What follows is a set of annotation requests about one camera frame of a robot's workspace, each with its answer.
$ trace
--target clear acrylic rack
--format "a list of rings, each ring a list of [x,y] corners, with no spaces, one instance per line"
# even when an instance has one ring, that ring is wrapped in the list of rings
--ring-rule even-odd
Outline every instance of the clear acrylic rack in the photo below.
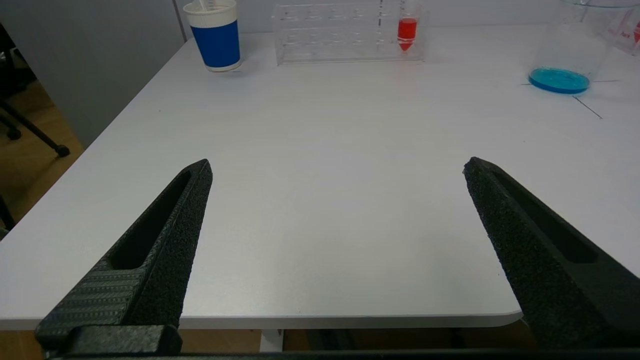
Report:
[[[410,1],[417,31],[404,51],[399,23]],[[272,16],[278,64],[423,60],[428,11],[424,0],[278,4]]]

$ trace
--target blue paper cup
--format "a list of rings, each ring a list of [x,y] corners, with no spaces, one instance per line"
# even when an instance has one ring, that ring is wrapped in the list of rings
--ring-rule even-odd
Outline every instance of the blue paper cup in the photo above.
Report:
[[[236,2],[214,2],[215,6],[208,8],[189,3],[183,10],[207,70],[229,71],[241,64]]]

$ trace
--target blue liquid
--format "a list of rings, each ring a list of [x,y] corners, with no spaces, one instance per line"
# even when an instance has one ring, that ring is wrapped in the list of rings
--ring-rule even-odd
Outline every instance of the blue liquid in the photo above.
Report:
[[[577,72],[541,67],[529,74],[531,85],[560,94],[579,94],[589,88],[589,79]]]

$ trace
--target beaker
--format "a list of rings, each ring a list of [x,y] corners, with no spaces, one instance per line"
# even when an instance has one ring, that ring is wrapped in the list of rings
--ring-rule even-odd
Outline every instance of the beaker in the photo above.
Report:
[[[532,85],[562,94],[587,90],[640,0],[559,0],[529,73]]]

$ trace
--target white wall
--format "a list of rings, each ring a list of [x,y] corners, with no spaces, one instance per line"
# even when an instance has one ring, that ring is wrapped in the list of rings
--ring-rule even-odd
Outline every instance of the white wall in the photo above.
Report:
[[[184,43],[172,0],[0,0],[0,22],[84,146]]]
[[[380,0],[236,0],[240,32],[271,31],[271,14],[275,4],[286,3],[359,3]],[[551,20],[559,0],[426,0],[432,26],[469,26],[503,24],[539,24]],[[190,0],[176,0],[178,7]],[[192,37],[186,19],[185,34]]]

